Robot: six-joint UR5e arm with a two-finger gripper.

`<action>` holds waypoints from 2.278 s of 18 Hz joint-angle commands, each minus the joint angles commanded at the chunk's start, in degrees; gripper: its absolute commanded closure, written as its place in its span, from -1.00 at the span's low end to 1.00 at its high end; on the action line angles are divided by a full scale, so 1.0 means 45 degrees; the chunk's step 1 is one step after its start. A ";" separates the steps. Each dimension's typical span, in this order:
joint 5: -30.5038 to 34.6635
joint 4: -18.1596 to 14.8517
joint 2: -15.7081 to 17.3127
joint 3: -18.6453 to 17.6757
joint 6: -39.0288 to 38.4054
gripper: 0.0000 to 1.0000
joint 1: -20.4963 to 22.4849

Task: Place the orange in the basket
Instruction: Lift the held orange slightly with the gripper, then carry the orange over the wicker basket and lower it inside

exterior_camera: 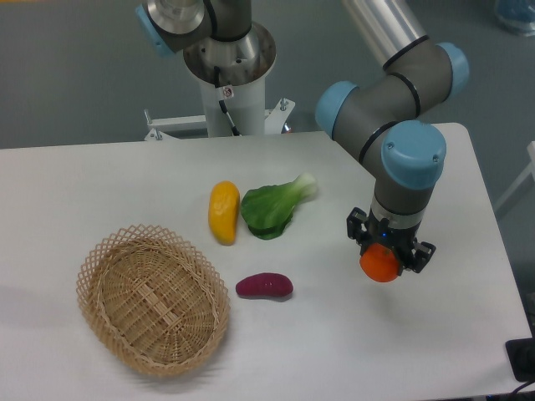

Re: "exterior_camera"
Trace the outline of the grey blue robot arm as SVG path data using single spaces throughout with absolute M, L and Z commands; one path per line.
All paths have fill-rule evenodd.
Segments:
M 416 233 L 443 171 L 446 140 L 419 118 L 466 85 L 469 65 L 455 45 L 433 43 L 403 1 L 345 7 L 385 75 L 364 89 L 333 84 L 315 119 L 374 177 L 371 207 L 351 211 L 347 232 L 364 272 L 389 282 L 421 272 L 435 252 Z M 276 47 L 252 20 L 250 2 L 145 1 L 135 13 L 159 55 L 182 54 L 200 85 L 211 137 L 267 132 L 264 80 Z

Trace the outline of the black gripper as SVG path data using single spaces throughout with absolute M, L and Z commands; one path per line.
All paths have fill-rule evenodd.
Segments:
M 420 273 L 436 252 L 435 245 L 416 240 L 419 223 L 409 228 L 392 228 L 386 217 L 377 218 L 373 211 L 368 217 L 363 210 L 355 207 L 346 218 L 346 227 L 348 238 L 360 247 L 360 255 L 364 255 L 373 244 L 395 250 L 400 264 L 399 276 L 404 271 Z

